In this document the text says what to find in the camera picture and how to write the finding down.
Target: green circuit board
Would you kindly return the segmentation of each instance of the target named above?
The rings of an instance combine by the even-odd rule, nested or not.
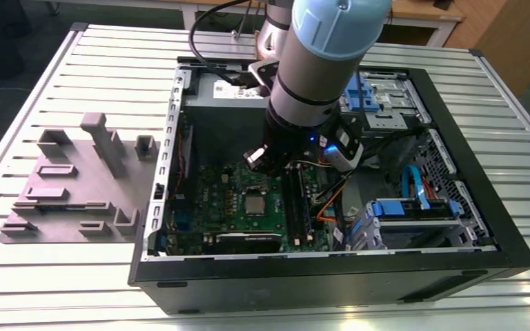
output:
[[[315,169],[306,168],[302,174],[305,190],[315,194],[319,189]],[[202,165],[190,235],[179,235],[179,253],[202,254],[203,238],[196,234],[210,232],[275,233],[283,236],[283,252],[329,250],[326,230],[314,231],[309,243],[289,243],[282,194],[281,178],[252,172],[243,163]]]

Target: floor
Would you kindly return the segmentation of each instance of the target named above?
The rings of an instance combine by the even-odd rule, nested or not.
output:
[[[183,28],[183,19],[176,10],[154,10],[144,8],[124,8],[114,6],[94,6],[63,3],[60,15],[49,16],[44,2],[24,1],[25,13],[31,20],[33,32],[16,40],[19,51],[25,60],[25,71],[16,78],[0,81],[0,88],[15,88],[15,90],[0,90],[0,139],[9,127],[19,109],[28,96],[55,51],[67,35],[72,22],[85,21],[88,23],[143,26],[152,28]],[[238,14],[215,17],[206,22],[202,30],[231,31],[240,21]],[[262,19],[257,20],[255,26],[262,25]],[[244,32],[250,32],[254,22],[248,21]],[[520,100],[530,113],[530,87],[520,96]]]

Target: slotted aluminum profile table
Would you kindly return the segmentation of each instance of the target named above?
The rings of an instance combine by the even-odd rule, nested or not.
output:
[[[81,113],[104,112],[123,140],[162,130],[187,32],[76,24],[0,143],[0,225],[36,164],[36,139],[64,128],[85,139]],[[206,57],[254,58],[254,38],[199,32]],[[530,117],[490,64],[468,50],[378,44],[365,65],[422,68],[454,115],[530,246]],[[530,330],[530,271],[436,303],[167,317],[127,286],[131,243],[0,244],[0,327],[68,330]]]

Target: white cable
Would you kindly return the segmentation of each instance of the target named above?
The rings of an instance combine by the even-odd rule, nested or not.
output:
[[[310,164],[311,166],[321,167],[321,168],[330,168],[331,167],[331,165],[314,163],[314,162],[310,162],[310,161],[306,161],[306,160],[294,160],[294,162],[306,163],[306,164]]]

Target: light blue robot joint cap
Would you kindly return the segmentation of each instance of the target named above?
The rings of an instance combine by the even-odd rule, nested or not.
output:
[[[331,61],[361,57],[382,33],[391,0],[295,0],[291,26],[298,40]]]

